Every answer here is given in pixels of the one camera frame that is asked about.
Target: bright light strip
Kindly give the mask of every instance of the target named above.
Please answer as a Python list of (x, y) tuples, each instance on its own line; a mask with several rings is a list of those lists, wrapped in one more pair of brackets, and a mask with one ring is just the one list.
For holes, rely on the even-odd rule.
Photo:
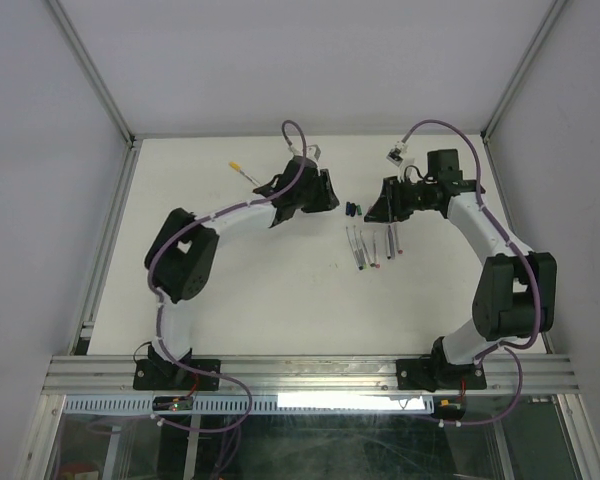
[(278, 407), (430, 413), (422, 397), (395, 398), (341, 392), (279, 393)]

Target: yellow-tipped marker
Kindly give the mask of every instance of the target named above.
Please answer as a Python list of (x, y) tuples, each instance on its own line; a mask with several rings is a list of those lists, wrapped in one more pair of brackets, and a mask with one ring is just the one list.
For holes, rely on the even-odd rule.
[(260, 186), (260, 182), (258, 182), (251, 175), (247, 175), (246, 173), (244, 173), (244, 170), (242, 170), (242, 167), (240, 167), (240, 165), (238, 165), (236, 162), (229, 162), (229, 166), (231, 168), (233, 168), (236, 172), (238, 172), (240, 175), (242, 175), (244, 178), (249, 180), (251, 183), (253, 183), (256, 187)]

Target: white table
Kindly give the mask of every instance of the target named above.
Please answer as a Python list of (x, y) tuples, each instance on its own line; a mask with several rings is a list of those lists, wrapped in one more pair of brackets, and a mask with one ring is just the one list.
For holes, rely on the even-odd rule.
[[(380, 269), (358, 271), (345, 225), (371, 238), (380, 225), (345, 216), (353, 201), (368, 208), (397, 136), (310, 137), (322, 149), (340, 207), (296, 216), (216, 253), (206, 288), (192, 300), (191, 345), (198, 355), (363, 355), (427, 353), (433, 341), (470, 317), (481, 265), (464, 237), (437, 212), (416, 212), (399, 225), (404, 254)], [(486, 198), (504, 219), (478, 136)], [(475, 165), (461, 139), (414, 136), (408, 156), (426, 172), (430, 150), (457, 148), (465, 178)], [(291, 154), (281, 137), (145, 140), (124, 211), (89, 354), (130, 354), (155, 335), (156, 299), (143, 260), (168, 213), (206, 213), (247, 198), (251, 184), (229, 168), (239, 163), (261, 182), (282, 172)], [(378, 248), (384, 252), (382, 235)], [(542, 352), (538, 342), (531, 352)]]

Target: white wall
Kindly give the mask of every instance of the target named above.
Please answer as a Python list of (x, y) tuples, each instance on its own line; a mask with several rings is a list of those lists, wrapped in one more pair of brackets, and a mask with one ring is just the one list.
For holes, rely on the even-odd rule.
[(600, 0), (575, 1), (497, 132), (518, 232), (558, 261), (558, 350), (600, 439)]
[(122, 153), (43, 2), (0, 2), (0, 479), (73, 333)]
[(135, 133), (477, 133), (550, 0), (63, 0)]

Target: glass panel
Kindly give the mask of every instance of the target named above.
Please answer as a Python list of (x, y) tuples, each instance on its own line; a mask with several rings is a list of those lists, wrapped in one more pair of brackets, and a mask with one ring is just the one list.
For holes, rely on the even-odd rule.
[[(469, 397), (472, 418), (503, 397)], [(172, 415), (219, 428), (221, 415)], [(239, 431), (189, 434), (147, 417), (64, 415), (47, 478), (75, 480), (577, 479), (551, 399), (523, 397), (501, 425), (439, 428), (405, 414), (251, 415)]]

